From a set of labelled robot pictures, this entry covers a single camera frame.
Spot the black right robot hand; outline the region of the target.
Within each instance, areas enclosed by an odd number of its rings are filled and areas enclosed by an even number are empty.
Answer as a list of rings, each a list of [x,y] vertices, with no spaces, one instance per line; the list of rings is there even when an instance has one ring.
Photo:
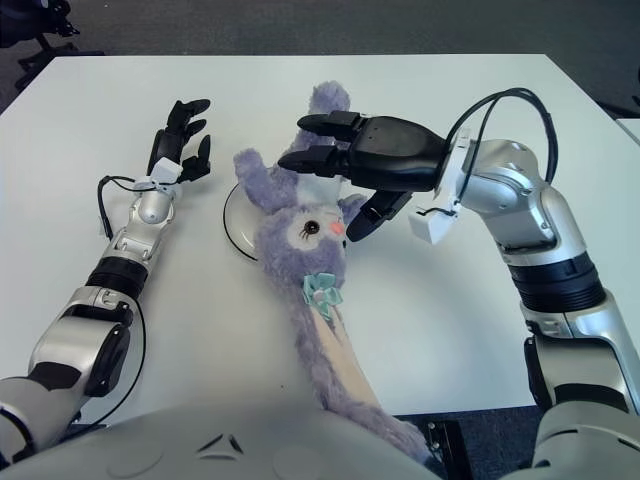
[[[307,115],[297,125],[346,142],[348,148],[313,145],[283,155],[280,167],[325,178],[340,176],[374,192],[349,222],[349,240],[360,241],[393,219],[415,192],[433,191],[444,201],[442,206],[417,212],[418,220],[427,224],[428,241],[437,242],[447,222],[457,216],[463,165],[472,145],[468,132],[443,139],[408,120],[347,111]]]

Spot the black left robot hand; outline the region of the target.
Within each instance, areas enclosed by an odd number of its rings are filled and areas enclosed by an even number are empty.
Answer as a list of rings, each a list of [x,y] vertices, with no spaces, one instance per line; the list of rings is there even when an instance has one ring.
[[[178,100],[167,119],[166,126],[156,133],[146,175],[135,181],[134,192],[158,191],[175,197],[181,184],[196,181],[211,172],[209,159],[211,137],[205,135],[197,154],[182,159],[189,140],[206,126],[206,120],[194,120],[211,105],[208,99],[183,103]]]

